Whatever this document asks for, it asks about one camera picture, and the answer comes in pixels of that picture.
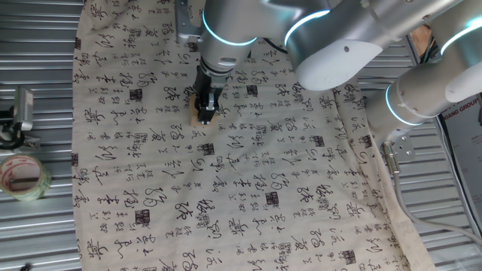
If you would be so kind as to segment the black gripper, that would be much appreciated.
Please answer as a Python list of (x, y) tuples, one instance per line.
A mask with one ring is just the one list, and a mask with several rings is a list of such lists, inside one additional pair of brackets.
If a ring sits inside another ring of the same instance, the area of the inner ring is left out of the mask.
[(197, 66), (194, 108), (198, 111), (197, 119), (202, 125), (211, 123), (218, 110), (218, 98), (229, 75), (230, 72), (217, 72), (201, 65)]

